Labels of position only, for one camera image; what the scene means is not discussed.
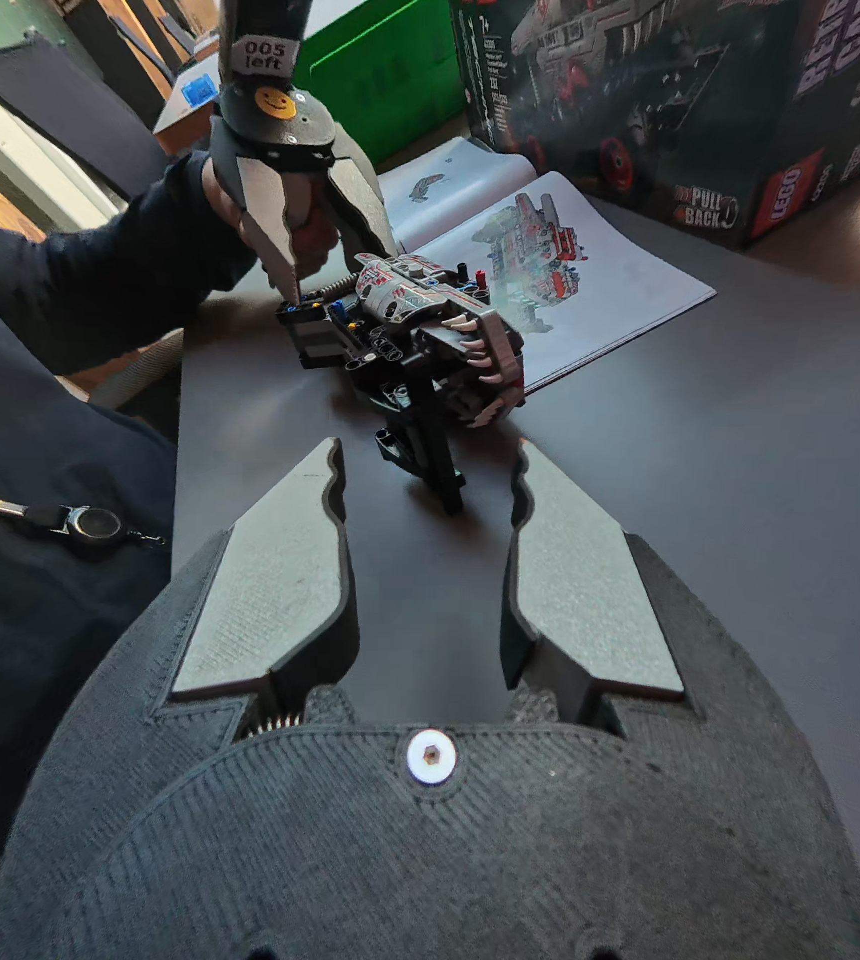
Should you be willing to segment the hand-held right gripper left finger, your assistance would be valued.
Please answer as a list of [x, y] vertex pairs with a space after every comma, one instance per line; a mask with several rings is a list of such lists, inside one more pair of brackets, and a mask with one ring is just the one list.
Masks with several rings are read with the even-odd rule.
[[172, 686], [178, 702], [303, 703], [360, 651], [339, 438], [321, 441], [233, 525]]

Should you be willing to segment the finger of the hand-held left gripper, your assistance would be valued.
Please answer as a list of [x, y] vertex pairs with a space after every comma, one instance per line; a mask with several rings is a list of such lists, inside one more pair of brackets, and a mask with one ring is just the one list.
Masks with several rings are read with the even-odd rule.
[[333, 166], [327, 172], [327, 215], [337, 228], [345, 260], [368, 254], [395, 258], [392, 233], [375, 169], [360, 145], [336, 126]]
[[246, 238], [285, 301], [299, 301], [300, 281], [288, 224], [283, 176], [234, 137], [212, 137], [211, 159], [222, 189], [240, 211]]

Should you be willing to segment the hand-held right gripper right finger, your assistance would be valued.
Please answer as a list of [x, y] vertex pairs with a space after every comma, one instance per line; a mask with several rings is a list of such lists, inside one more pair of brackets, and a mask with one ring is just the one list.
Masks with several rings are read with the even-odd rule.
[[499, 631], [506, 688], [552, 694], [564, 722], [590, 722], [608, 694], [683, 703], [621, 524], [524, 438], [511, 490]]

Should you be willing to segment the grey red lego truck model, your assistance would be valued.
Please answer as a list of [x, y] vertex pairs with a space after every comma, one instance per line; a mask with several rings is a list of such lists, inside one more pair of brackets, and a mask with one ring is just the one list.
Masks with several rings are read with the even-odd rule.
[[344, 279], [283, 302], [276, 318], [304, 369], [339, 368], [385, 426], [383, 459], [462, 511], [447, 428], [489, 426], [525, 402], [523, 337], [490, 302], [483, 270], [418, 255], [356, 256]]

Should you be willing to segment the person's left forearm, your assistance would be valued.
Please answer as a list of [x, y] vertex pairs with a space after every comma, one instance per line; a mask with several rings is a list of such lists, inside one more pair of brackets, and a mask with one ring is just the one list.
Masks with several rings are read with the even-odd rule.
[[67, 376], [155, 341], [228, 292], [255, 254], [207, 193], [209, 157], [193, 152], [109, 223], [33, 242], [0, 227], [0, 362]]

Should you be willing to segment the lego instruction booklet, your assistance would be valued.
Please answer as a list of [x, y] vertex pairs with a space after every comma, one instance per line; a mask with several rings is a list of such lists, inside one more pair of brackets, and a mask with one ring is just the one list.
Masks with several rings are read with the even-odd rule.
[[401, 251], [484, 273], [531, 395], [715, 291], [620, 234], [561, 174], [456, 137], [378, 176]]

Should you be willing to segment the dark lego set box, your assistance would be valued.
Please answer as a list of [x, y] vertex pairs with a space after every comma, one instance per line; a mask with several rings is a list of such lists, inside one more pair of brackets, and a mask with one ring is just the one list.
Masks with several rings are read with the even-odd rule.
[[472, 135], [739, 249], [860, 179], [860, 1], [450, 2]]

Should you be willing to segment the person's left hand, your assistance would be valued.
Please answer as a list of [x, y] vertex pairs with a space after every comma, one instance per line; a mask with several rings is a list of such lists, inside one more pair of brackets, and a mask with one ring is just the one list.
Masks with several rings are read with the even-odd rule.
[[[320, 204], [321, 181], [303, 174], [284, 174], [284, 185], [291, 191], [295, 211], [288, 213], [296, 279], [301, 282], [316, 274], [326, 263], [331, 250], [338, 245], [339, 234]], [[208, 157], [201, 173], [201, 185], [211, 208], [221, 221], [229, 225], [245, 246], [255, 251], [248, 236], [244, 213], [220, 185], [213, 160]]]

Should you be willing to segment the green plastic bin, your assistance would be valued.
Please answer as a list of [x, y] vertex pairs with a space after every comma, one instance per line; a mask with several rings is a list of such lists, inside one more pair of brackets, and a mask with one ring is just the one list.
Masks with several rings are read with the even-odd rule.
[[380, 165], [463, 114], [449, 3], [313, 2], [294, 81]]

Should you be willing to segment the black badge reel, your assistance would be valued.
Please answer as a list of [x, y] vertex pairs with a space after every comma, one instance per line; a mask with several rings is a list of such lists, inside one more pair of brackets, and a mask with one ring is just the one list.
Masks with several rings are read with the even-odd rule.
[[39, 508], [0, 499], [0, 519], [15, 522], [22, 532], [61, 538], [67, 545], [105, 551], [135, 544], [168, 548], [169, 541], [128, 525], [114, 511], [90, 505]]

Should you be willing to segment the person's navy clothed torso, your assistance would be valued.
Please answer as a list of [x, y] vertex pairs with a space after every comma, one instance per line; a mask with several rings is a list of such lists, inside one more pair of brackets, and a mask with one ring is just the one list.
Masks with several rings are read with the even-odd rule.
[[[74, 398], [27, 352], [0, 362], [0, 499], [90, 505], [172, 531], [175, 449]], [[107, 651], [169, 579], [169, 555], [88, 551], [0, 518], [0, 834], [57, 724]]]

